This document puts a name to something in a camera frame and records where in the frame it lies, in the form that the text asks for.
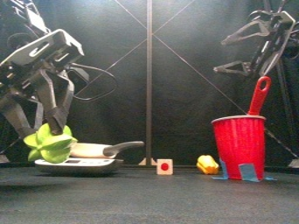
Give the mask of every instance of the metal pole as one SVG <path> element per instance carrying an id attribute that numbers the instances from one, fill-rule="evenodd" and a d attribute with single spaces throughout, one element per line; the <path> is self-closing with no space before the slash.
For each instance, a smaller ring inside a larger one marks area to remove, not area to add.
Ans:
<path id="1" fill-rule="evenodd" d="M 153 6 L 153 0 L 147 0 L 146 165 L 151 165 L 153 158 Z"/>

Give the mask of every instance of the black backdrop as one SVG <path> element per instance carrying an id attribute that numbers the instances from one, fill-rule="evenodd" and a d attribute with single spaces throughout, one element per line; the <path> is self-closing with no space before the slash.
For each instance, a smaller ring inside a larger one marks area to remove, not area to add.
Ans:
<path id="1" fill-rule="evenodd" d="M 138 164 L 146 151 L 153 158 L 173 158 L 175 165 L 195 165 L 202 154 L 218 158 L 211 121 L 245 114 L 257 81 L 214 73 L 213 68 L 249 60 L 253 45 L 223 47 L 221 41 L 247 23 L 250 12 L 263 9 L 262 1 L 154 0 L 153 9 L 146 0 L 35 2 L 47 26 L 66 30 L 83 44 L 86 57 L 78 63 L 107 69 L 117 76 L 119 87 L 112 94 L 92 102 L 72 102 L 68 125 L 79 141 L 96 144 L 151 141 L 147 148 L 118 155 L 127 164 Z M 278 4 L 279 1 L 271 3 L 274 9 Z M 295 6 L 297 1 L 287 10 L 297 18 Z M 151 49 L 146 41 L 149 13 L 154 31 Z M 285 68 L 298 124 L 297 61 L 286 59 Z M 111 79 L 104 74 L 88 73 L 95 80 L 82 95 L 108 91 L 114 85 Z M 274 84 L 262 115 L 266 126 L 291 146 L 277 71 L 270 77 Z M 153 91 L 150 110 L 149 89 Z M 150 138 L 149 117 L 153 118 Z M 291 154 L 269 137 L 266 163 L 287 165 L 291 159 Z"/>

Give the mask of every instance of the brush handle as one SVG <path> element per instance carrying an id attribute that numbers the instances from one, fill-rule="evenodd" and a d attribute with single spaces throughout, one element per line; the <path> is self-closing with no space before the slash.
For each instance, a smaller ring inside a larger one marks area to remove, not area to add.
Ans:
<path id="1" fill-rule="evenodd" d="M 262 109 L 265 100 L 267 98 L 267 92 L 270 89 L 270 85 L 271 85 L 271 79 L 267 76 L 261 77 L 257 82 L 257 89 L 255 89 L 253 101 L 250 104 L 250 109 L 247 112 L 247 114 L 251 116 L 259 116 L 259 111 Z"/>

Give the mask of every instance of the small wooden block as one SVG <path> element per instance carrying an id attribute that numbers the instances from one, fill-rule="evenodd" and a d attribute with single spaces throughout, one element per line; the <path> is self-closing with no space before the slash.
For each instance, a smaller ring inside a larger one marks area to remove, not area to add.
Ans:
<path id="1" fill-rule="evenodd" d="M 174 161 L 171 159 L 157 160 L 157 174 L 158 175 L 174 174 Z"/>

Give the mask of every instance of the black cable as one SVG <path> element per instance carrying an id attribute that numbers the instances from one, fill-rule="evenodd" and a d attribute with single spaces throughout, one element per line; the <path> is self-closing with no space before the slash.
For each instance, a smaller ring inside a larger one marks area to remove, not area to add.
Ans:
<path id="1" fill-rule="evenodd" d="M 80 64 L 76 64 L 76 63 L 70 63 L 70 67 L 78 67 L 78 68 L 86 68 L 86 69 L 90 69 L 90 70 L 96 70 L 96 71 L 99 71 L 99 72 L 107 74 L 107 75 L 112 78 L 112 80 L 114 80 L 114 82 L 115 82 L 115 87 L 112 88 L 112 90 L 110 90 L 110 91 L 106 92 L 104 94 L 99 94 L 99 95 L 96 95 L 96 96 L 94 96 L 94 97 L 90 97 L 90 98 L 80 98 L 80 97 L 78 97 L 76 95 L 74 95 L 74 98 L 75 98 L 75 99 L 78 99 L 78 100 L 80 100 L 80 101 L 84 101 L 84 102 L 92 102 L 92 101 L 98 100 L 99 98 L 102 98 L 102 97 L 104 97 L 104 96 L 107 96 L 107 95 L 110 95 L 111 93 L 115 92 L 115 90 L 118 89 L 118 80 L 117 80 L 117 77 L 114 76 L 112 73 L 110 73 L 108 71 L 106 71 L 106 70 L 103 70 L 103 69 L 100 69 L 100 68 L 98 68 L 98 67 L 94 67 L 94 66 L 84 66 L 84 65 L 80 65 Z"/>

